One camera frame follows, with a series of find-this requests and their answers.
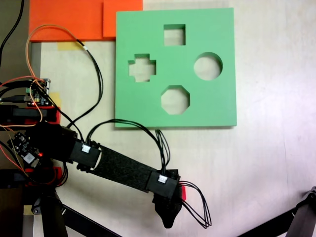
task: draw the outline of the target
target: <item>electronic components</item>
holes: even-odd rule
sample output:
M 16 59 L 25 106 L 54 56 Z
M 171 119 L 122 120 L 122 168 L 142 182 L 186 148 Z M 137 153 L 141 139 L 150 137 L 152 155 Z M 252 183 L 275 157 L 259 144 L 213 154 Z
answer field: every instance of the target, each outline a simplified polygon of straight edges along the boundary
M 42 81 L 38 81 L 38 83 L 40 84 L 41 87 L 45 88 L 46 90 L 46 94 L 49 95 L 49 84 L 51 82 L 50 79 L 43 79 L 44 82 Z M 31 96 L 30 96 L 30 88 L 27 87 L 26 88 L 26 93 L 29 96 L 29 100 L 27 101 L 27 105 L 29 107 L 35 107 L 35 103 L 38 106 L 51 106 L 52 103 L 48 100 L 46 100 L 41 93 L 36 89 L 35 86 L 31 87 L 32 89 L 32 97 L 34 99 L 34 101 L 32 101 Z
M 18 132 L 14 137 L 15 139 L 12 140 L 12 143 L 16 153 L 22 157 L 27 164 L 35 168 L 42 159 L 43 153 L 41 153 L 38 149 L 33 148 L 30 145 L 29 139 L 22 133 Z M 9 147 L 13 149 L 11 140 L 7 143 Z

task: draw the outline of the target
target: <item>wire connector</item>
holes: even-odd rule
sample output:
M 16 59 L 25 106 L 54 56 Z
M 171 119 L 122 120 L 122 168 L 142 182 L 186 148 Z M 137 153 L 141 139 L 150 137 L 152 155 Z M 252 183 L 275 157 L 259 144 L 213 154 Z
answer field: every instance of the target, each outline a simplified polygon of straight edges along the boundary
M 83 144 L 81 151 L 86 152 L 86 153 L 89 153 L 89 152 L 90 152 L 90 149 L 91 149 L 90 146 L 87 146 L 87 145 Z
M 163 176 L 163 175 L 160 174 L 159 178 L 158 178 L 158 182 L 161 182 L 161 183 L 165 184 L 167 182 L 167 179 L 168 179 L 168 177 Z

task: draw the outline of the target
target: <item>black clamp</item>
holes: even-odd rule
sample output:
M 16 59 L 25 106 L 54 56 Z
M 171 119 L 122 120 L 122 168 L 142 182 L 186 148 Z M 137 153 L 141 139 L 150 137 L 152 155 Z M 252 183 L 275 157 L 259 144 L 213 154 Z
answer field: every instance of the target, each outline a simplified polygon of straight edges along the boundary
M 302 200 L 296 205 L 296 209 L 307 203 L 316 208 L 316 186 L 312 187 L 312 189 L 303 196 Z

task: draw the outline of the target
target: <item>black cable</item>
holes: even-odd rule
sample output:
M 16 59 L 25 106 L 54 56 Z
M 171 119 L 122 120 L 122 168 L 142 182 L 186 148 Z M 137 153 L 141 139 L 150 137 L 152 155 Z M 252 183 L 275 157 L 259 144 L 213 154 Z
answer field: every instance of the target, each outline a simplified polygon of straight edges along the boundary
M 95 125 L 90 132 L 87 135 L 87 139 L 86 139 L 86 144 L 90 144 L 91 142 L 91 137 L 93 135 L 93 133 L 95 132 L 95 130 L 100 127 L 103 124 L 106 123 L 123 123 L 123 124 L 129 124 L 135 127 L 140 128 L 141 130 L 145 131 L 157 144 L 159 151 L 160 151 L 160 158 L 161 158 L 161 174 L 165 175 L 166 172 L 166 162 L 165 162 L 165 156 L 164 156 L 164 148 L 166 147 L 166 145 L 164 144 L 164 142 L 162 142 L 162 137 L 164 138 L 164 135 L 162 134 L 162 132 L 159 130 L 159 132 L 156 132 L 156 134 L 159 134 L 158 137 L 156 138 L 145 126 L 141 125 L 140 123 L 137 122 L 133 122 L 133 121 L 129 121 L 129 120 L 123 120 L 123 119 L 111 119 L 102 123 L 99 123 L 97 125 Z
M 61 187 L 67 182 L 68 174 L 69 173 L 68 173 L 67 164 L 66 162 L 64 162 L 64 172 L 63 172 L 62 178 L 60 179 L 61 184 L 58 184 L 56 187 Z
M 193 189 L 198 191 L 198 193 L 200 194 L 201 199 L 202 199 L 204 217 L 200 216 L 186 201 L 182 200 L 182 205 L 189 211 L 189 213 L 195 218 L 195 220 L 203 228 L 206 229 L 206 228 L 212 226 L 211 215 L 210 215 L 208 205 L 207 205 L 206 199 L 205 199 L 202 191 L 195 184 L 193 184 L 189 181 L 180 181 L 179 185 L 190 187 L 190 188 L 193 188 Z
M 20 13 L 18 16 L 18 19 L 16 20 L 13 28 L 11 29 L 11 31 L 7 34 L 7 36 L 4 38 L 1 46 L 0 46 L 0 67 L 1 67 L 1 60 L 2 60 L 2 51 L 4 48 L 5 43 L 8 41 L 8 39 L 10 38 L 10 36 L 12 35 L 12 33 L 14 32 L 14 30 L 16 29 L 16 27 L 18 26 L 18 24 L 20 23 L 22 14 L 23 14 L 23 8 L 24 8 L 24 0 L 21 0 L 21 8 L 20 8 Z
M 83 47 L 85 46 L 79 39 L 77 40 L 78 43 L 80 43 Z M 92 56 L 92 54 L 89 52 L 89 50 L 86 50 L 89 57 L 91 58 L 92 60 L 92 63 L 95 67 L 95 70 L 97 72 L 97 76 L 98 76 L 98 84 L 99 84 L 99 96 L 98 96 L 98 100 L 96 102 L 95 105 L 93 105 L 90 109 L 88 109 L 86 112 L 84 112 L 82 115 L 80 115 L 78 118 L 76 118 L 75 120 L 73 120 L 71 123 L 69 123 L 67 125 L 67 128 L 70 128 L 72 125 L 74 125 L 74 123 L 76 121 L 78 121 L 79 119 L 81 119 L 82 117 L 86 116 L 87 114 L 89 114 L 92 110 L 95 109 L 95 107 L 97 107 L 97 105 L 100 103 L 101 99 L 102 99 L 102 96 L 103 96 L 103 77 L 102 77 L 102 74 L 101 74 L 101 71 L 100 71 L 100 68 L 97 64 L 97 62 L 95 61 L 94 57 Z
M 41 94 L 41 96 L 43 96 L 46 100 L 49 100 L 54 105 L 55 109 L 57 109 L 69 122 L 71 122 L 71 123 L 73 122 L 67 114 L 65 114 L 64 112 L 62 112 L 60 110 L 60 108 L 56 105 L 56 103 L 52 100 L 52 98 L 46 93 L 46 91 L 43 91 L 43 89 L 40 88 L 36 83 L 34 83 L 33 85 L 35 85 L 37 87 L 38 92 Z M 80 129 L 75 124 L 74 124 L 74 126 L 78 130 L 81 141 L 84 143 L 84 138 L 83 138 L 83 135 L 82 135 Z
M 10 147 L 8 147 L 4 142 L 0 141 L 0 145 L 2 147 L 4 147 L 10 154 L 11 156 L 14 158 L 15 162 L 18 164 L 19 161 L 17 160 L 17 157 L 15 156 L 15 154 L 13 153 L 12 149 L 10 149 Z
M 13 89 L 15 89 L 15 88 L 6 88 L 6 89 L 0 91 L 0 98 L 1 98 L 4 94 L 6 94 L 8 91 L 11 91 L 11 90 L 13 90 Z

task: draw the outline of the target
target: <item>orange wire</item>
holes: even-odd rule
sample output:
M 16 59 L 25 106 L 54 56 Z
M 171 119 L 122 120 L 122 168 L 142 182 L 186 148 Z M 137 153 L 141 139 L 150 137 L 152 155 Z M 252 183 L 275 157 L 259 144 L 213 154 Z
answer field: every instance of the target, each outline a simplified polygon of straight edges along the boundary
M 1 84 L 0 87 L 2 87 L 3 85 L 5 85 L 5 84 L 7 84 L 7 83 L 9 83 L 9 82 L 11 82 L 11 81 L 19 80 L 19 79 L 23 79 L 23 78 L 33 78 L 33 79 L 34 79 L 33 82 L 37 82 L 37 83 L 38 83 L 38 80 L 43 81 L 43 79 L 39 79 L 39 78 L 37 78 L 37 77 L 24 76 L 24 77 L 18 77 L 18 78 L 10 79 L 10 80 L 4 82 L 3 84 Z M 40 108 L 38 107 L 37 103 L 35 102 L 35 100 L 34 100 L 34 98 L 33 98 L 33 96 L 32 96 L 32 85 L 30 86 L 30 97 L 31 97 L 33 103 L 35 104 L 36 108 L 37 108 L 38 111 L 39 111 L 39 114 L 40 114 L 40 122 L 42 122 L 42 120 L 43 120 L 43 114 L 42 114 Z M 33 127 L 33 126 L 35 126 L 35 125 L 36 125 L 36 124 L 32 124 L 32 125 L 5 125 L 5 126 L 0 125 L 0 127 Z
M 15 131 L 13 131 L 13 130 L 12 130 L 11 128 L 9 128 L 9 127 L 8 127 L 7 129 L 10 130 L 11 132 L 14 132 L 14 133 L 15 133 Z
M 68 30 L 66 27 L 60 26 L 60 25 L 56 25 L 56 24 L 44 24 L 44 25 L 40 25 L 38 27 L 36 27 L 29 35 L 27 41 L 26 41 L 26 45 L 25 45 L 25 57 L 26 57 L 26 64 L 28 65 L 28 68 L 30 70 L 30 73 L 32 76 L 35 77 L 35 73 L 31 67 L 31 63 L 30 63 L 30 59 L 29 59 L 29 45 L 30 45 L 30 39 L 32 37 L 32 35 L 39 29 L 44 28 L 44 27 L 56 27 L 59 28 L 61 30 L 67 31 L 75 40 L 77 40 L 78 38 L 70 31 Z
M 4 152 L 2 146 L 0 146 L 0 149 L 1 149 L 1 151 L 3 152 L 4 156 L 5 156 L 12 164 L 14 164 L 16 167 L 18 167 L 21 171 L 23 171 L 23 169 L 22 169 L 20 166 L 18 166 L 15 162 L 13 162 L 13 161 L 8 157 L 8 155 Z
M 0 87 L 2 87 L 3 85 L 5 85 L 5 84 L 7 84 L 7 83 L 9 83 L 9 82 L 11 82 L 11 81 L 19 80 L 19 79 L 24 79 L 24 78 L 33 78 L 33 79 L 35 78 L 35 79 L 37 79 L 37 80 L 44 81 L 43 79 L 39 79 L 39 78 L 34 77 L 34 76 L 23 76 L 23 77 L 18 77 L 18 78 L 13 78 L 13 79 L 7 80 L 6 82 L 2 83 L 2 84 L 0 85 Z

